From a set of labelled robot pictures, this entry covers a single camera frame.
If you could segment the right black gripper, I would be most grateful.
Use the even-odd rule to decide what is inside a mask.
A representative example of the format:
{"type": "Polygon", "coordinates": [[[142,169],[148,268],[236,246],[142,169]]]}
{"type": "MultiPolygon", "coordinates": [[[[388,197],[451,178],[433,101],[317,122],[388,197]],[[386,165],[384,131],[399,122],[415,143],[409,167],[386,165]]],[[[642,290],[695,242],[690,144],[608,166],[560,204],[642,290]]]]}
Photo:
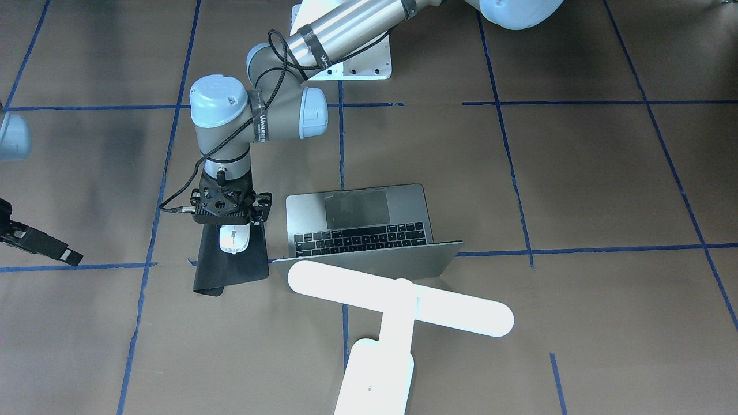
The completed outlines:
{"type": "Polygon", "coordinates": [[[25,252],[40,254],[70,266],[77,266],[84,257],[81,253],[69,248],[69,245],[39,229],[21,222],[11,221],[13,212],[10,202],[1,199],[1,240],[25,252]]]}

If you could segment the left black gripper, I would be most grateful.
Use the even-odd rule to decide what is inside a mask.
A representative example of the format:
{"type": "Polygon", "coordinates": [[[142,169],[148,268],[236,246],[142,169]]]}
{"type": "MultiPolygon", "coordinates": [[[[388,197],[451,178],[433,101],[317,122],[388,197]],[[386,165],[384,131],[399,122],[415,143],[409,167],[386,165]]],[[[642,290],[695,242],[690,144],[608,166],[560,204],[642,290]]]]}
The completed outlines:
{"type": "Polygon", "coordinates": [[[208,173],[201,174],[201,196],[205,202],[214,202],[216,199],[230,198],[237,202],[254,202],[253,177],[251,171],[236,179],[226,180],[219,186],[216,177],[208,173]]]}

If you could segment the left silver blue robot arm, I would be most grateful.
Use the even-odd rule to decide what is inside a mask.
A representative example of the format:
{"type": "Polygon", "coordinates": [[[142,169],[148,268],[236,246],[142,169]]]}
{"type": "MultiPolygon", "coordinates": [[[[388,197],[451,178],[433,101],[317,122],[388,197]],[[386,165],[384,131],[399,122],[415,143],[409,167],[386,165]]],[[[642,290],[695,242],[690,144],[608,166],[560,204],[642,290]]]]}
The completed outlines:
{"type": "Polygon", "coordinates": [[[193,177],[231,209],[253,204],[250,145],[304,139],[327,128],[317,74],[371,50],[404,21],[440,1],[304,1],[290,34],[272,29],[247,54],[251,89],[237,78],[208,74],[190,87],[191,120],[200,158],[193,177]]]}

